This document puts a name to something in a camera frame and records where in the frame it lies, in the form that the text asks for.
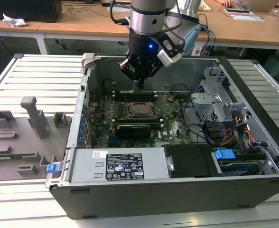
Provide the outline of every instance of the yellow wire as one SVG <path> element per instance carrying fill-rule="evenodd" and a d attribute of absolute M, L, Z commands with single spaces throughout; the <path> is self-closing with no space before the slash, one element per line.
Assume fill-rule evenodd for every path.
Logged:
<path fill-rule="evenodd" d="M 249 131 L 244 130 L 246 133 L 248 133 L 248 140 L 249 140 L 249 144 L 251 145 L 251 134 Z"/>
<path fill-rule="evenodd" d="M 230 143 L 230 142 L 231 142 L 232 140 L 234 140 L 234 139 L 235 139 L 235 135 L 234 135 L 231 139 L 229 139 L 229 140 L 227 140 L 226 142 L 224 142 L 221 146 L 224 146 L 224 145 Z"/>

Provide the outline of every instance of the motherboard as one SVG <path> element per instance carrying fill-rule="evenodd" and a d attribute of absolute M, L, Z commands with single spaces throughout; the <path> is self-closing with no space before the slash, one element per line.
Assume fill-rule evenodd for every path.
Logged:
<path fill-rule="evenodd" d="M 89 119 L 93 148 L 191 143 L 182 118 L 185 99 L 170 93 L 94 94 Z"/>

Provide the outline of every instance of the green circuit board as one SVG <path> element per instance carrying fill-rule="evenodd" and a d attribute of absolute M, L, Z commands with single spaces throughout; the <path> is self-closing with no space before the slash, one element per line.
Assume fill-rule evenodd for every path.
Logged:
<path fill-rule="evenodd" d="M 93 140 L 94 148 L 131 148 L 131 147 L 161 147 L 164 144 L 191 143 L 186 133 L 183 119 L 180 117 L 183 109 L 181 100 L 168 101 L 169 93 L 158 94 L 154 102 L 150 102 L 153 110 L 151 118 L 161 117 L 163 126 L 151 129 L 148 139 L 120 140 L 115 136 L 115 124 L 112 118 L 125 118 L 128 115 L 130 102 L 114 102 L 110 96 L 98 96 L 95 119 L 92 124 L 96 135 Z"/>

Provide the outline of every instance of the white tissue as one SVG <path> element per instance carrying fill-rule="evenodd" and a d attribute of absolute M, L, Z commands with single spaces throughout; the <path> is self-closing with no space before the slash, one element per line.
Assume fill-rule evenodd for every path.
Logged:
<path fill-rule="evenodd" d="M 4 13 L 3 13 L 2 21 L 4 21 L 6 23 L 6 25 L 9 25 L 11 27 L 27 25 L 27 23 L 25 22 L 24 19 L 10 18 L 10 17 L 6 16 Z"/>

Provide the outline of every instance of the robotic arm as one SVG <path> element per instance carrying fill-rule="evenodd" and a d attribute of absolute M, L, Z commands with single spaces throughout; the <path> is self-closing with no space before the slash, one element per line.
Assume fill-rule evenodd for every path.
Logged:
<path fill-rule="evenodd" d="M 114 23 L 129 24 L 129 53 L 120 62 L 120 68 L 136 83 L 138 89 L 143 89 L 144 80 L 154 76 L 163 65 L 169 67 L 177 62 L 182 57 L 184 47 L 192 48 L 197 39 L 200 31 L 200 26 L 197 26 L 200 0 L 175 2 L 176 5 L 172 8 L 169 6 L 174 5 L 172 0 L 131 0 L 130 21 L 115 20 L 110 10 Z M 181 33 L 186 31 L 184 38 L 175 33 L 178 28 Z M 171 36 L 179 37 L 177 44 L 169 37 L 168 32 L 173 34 Z"/>

